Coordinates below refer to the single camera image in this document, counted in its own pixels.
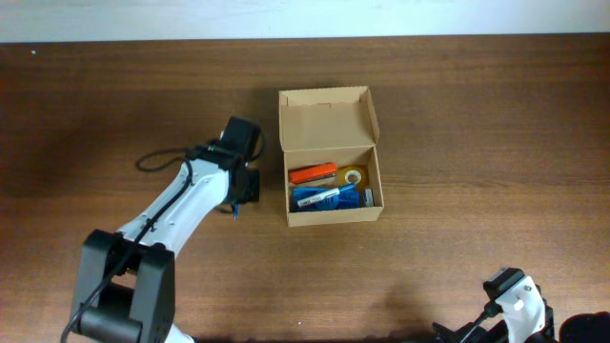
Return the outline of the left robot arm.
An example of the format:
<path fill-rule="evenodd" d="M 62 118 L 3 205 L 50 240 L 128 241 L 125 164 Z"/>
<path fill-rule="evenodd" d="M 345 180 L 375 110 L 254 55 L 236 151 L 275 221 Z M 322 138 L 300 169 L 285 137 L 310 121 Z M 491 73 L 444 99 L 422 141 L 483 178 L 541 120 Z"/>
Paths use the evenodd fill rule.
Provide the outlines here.
<path fill-rule="evenodd" d="M 191 342 L 174 322 L 175 259 L 212 211 L 237 216 L 259 198 L 266 150 L 259 125 L 231 117 L 221 135 L 170 153 L 180 170 L 171 184 L 116 232 L 92 231 L 79 262 L 70 318 L 61 341 Z"/>

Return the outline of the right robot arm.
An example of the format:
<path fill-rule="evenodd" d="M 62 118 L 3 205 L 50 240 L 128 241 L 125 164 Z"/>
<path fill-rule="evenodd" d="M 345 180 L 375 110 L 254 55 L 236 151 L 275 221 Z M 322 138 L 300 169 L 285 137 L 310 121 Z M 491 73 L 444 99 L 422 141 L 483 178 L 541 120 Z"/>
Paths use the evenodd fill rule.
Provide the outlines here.
<path fill-rule="evenodd" d="M 607 342 L 609 313 L 582 313 L 555 327 L 554 310 L 541 287 L 518 268 L 503 268 L 483 282 L 489 301 L 481 314 L 458 330 L 433 325 L 436 342 L 566 343 Z"/>

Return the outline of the yellow tape roll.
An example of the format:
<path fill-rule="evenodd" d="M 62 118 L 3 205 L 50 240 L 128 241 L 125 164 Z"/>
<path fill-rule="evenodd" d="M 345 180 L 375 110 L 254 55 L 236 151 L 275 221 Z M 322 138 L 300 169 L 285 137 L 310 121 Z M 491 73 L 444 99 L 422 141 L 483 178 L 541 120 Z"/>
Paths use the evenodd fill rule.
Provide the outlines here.
<path fill-rule="evenodd" d="M 358 191 L 369 186 L 368 173 L 363 166 L 346 166 L 338 170 L 337 182 L 340 186 L 355 184 Z"/>

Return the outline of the orange stapler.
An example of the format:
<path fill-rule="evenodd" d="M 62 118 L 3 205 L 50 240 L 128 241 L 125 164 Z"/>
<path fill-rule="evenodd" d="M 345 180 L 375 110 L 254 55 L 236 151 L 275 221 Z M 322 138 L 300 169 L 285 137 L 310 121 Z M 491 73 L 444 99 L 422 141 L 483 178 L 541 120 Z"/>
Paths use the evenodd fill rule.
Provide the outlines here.
<path fill-rule="evenodd" d="M 289 181 L 293 184 L 303 184 L 336 175 L 336 163 L 324 163 L 291 170 L 288 173 Z"/>

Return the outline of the brown cardboard box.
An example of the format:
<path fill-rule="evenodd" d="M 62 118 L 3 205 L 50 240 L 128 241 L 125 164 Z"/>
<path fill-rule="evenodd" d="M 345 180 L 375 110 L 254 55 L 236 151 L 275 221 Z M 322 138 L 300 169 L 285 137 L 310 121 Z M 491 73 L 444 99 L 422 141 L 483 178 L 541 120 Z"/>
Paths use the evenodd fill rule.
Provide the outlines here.
<path fill-rule="evenodd" d="M 283 152 L 285 203 L 290 227 L 375 221 L 385 203 L 376 151 L 379 126 L 367 86 L 278 93 L 279 139 Z M 356 209 L 298 212 L 289 172 L 335 163 L 341 172 L 359 167 L 372 205 Z"/>

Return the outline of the white marker blue cap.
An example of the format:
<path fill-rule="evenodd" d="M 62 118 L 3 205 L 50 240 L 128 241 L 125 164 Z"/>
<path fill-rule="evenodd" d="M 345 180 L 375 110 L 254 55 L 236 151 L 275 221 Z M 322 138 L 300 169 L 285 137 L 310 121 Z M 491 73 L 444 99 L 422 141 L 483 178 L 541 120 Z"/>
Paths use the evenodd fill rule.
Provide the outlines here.
<path fill-rule="evenodd" d="M 313 196 L 304 198 L 302 200 L 298 200 L 297 206 L 305 207 L 305 206 L 320 202 L 324 199 L 330 198 L 332 196 L 339 195 L 341 192 L 345 192 L 347 190 L 356 190 L 356 185 L 349 184 L 346 186 L 336 187 L 336 188 L 332 188 L 332 189 L 325 189 L 325 192 L 317 193 Z"/>

